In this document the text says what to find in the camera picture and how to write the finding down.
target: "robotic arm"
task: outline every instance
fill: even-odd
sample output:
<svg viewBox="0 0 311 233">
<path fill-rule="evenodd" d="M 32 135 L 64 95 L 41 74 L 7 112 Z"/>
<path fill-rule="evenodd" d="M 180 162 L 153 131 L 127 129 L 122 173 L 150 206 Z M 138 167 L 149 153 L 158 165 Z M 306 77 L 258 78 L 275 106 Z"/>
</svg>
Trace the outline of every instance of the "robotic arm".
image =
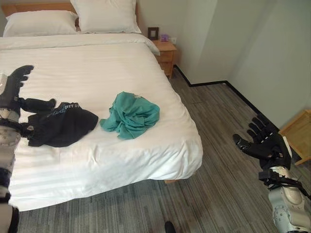
<svg viewBox="0 0 311 233">
<path fill-rule="evenodd" d="M 33 131 L 28 124 L 19 124 L 20 109 L 38 113 L 51 110 L 56 100 L 42 101 L 19 98 L 23 81 L 33 66 L 16 69 L 10 76 L 0 75 L 0 233 L 16 233 L 19 221 L 18 208 L 8 204 L 11 197 L 8 190 L 13 171 L 14 151 L 21 137 L 30 136 Z"/>
<path fill-rule="evenodd" d="M 291 177 L 290 148 L 277 129 L 263 115 L 253 118 L 248 134 L 254 142 L 239 135 L 233 140 L 245 154 L 259 159 L 263 169 L 259 180 L 269 189 L 273 221 L 280 233 L 311 233 L 311 196 L 301 182 Z"/>
</svg>

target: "green cloth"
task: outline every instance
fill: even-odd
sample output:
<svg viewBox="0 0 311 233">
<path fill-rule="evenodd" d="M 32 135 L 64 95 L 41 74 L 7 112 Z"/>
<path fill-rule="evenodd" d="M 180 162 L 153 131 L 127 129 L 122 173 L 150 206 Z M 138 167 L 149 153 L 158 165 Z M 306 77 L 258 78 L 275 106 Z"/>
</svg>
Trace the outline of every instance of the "green cloth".
<svg viewBox="0 0 311 233">
<path fill-rule="evenodd" d="M 142 135 L 159 120 L 160 108 L 141 96 L 121 92 L 109 109 L 110 117 L 101 119 L 101 127 L 116 131 L 121 139 L 134 139 Z"/>
</svg>

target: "white wall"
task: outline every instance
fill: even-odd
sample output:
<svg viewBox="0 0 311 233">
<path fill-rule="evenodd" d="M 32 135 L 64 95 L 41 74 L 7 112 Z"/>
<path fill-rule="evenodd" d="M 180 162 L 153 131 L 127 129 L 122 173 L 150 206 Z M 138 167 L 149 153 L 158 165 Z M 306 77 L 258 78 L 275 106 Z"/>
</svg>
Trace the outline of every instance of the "white wall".
<svg viewBox="0 0 311 233">
<path fill-rule="evenodd" d="M 194 83 L 227 80 L 269 0 L 218 0 Z"/>
<path fill-rule="evenodd" d="M 179 38 L 182 50 L 178 64 L 191 83 L 199 64 L 217 0 L 188 0 L 183 31 Z"/>
<path fill-rule="evenodd" d="M 268 0 L 188 0 L 179 67 L 190 83 L 227 80 Z"/>
<path fill-rule="evenodd" d="M 1 0 L 5 3 L 28 2 L 69 2 L 69 0 Z M 147 27 L 160 27 L 160 33 L 167 33 L 171 37 L 179 37 L 184 23 L 187 0 L 138 0 L 139 27 L 144 35 L 148 34 Z M 0 15 L 0 34 L 5 21 Z"/>
<path fill-rule="evenodd" d="M 306 103 L 306 106 L 304 107 L 304 109 L 311 109 L 311 94 L 309 95 L 309 98 L 307 100 L 307 103 Z"/>
<path fill-rule="evenodd" d="M 308 104 L 310 0 L 277 0 L 229 82 L 281 128 Z"/>
</svg>

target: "wooden headboard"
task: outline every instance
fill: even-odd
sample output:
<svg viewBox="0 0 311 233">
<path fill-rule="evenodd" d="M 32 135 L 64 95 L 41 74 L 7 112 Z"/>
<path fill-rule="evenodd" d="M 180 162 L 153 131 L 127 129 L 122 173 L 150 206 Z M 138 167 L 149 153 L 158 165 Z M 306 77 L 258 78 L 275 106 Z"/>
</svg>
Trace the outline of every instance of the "wooden headboard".
<svg viewBox="0 0 311 233">
<path fill-rule="evenodd" d="M 50 3 L 17 3 L 4 4 L 1 6 L 6 17 L 17 12 L 41 11 L 41 10 L 62 10 L 76 13 L 70 2 L 50 2 Z M 138 24 L 138 4 L 136 3 L 136 17 Z"/>
</svg>

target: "pillow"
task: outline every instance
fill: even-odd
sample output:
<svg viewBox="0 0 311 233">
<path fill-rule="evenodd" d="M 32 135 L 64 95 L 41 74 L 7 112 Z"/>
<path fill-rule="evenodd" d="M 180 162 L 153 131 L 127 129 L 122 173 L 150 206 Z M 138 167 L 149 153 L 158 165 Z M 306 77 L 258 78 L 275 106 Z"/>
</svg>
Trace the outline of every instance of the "pillow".
<svg viewBox="0 0 311 233">
<path fill-rule="evenodd" d="M 28 11 L 8 16 L 3 36 L 76 34 L 77 15 L 70 11 Z"/>
<path fill-rule="evenodd" d="M 141 33 L 136 0 L 70 0 L 83 33 Z"/>
</svg>

